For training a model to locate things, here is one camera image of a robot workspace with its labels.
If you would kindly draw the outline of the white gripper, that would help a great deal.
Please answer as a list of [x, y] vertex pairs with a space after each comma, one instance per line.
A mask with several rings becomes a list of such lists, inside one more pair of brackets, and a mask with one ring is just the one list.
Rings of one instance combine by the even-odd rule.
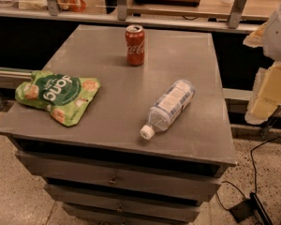
[[267, 23], [245, 37], [243, 45], [263, 46], [264, 55], [275, 60], [269, 68], [259, 68], [244, 116], [248, 124], [260, 125], [281, 105], [281, 4]]

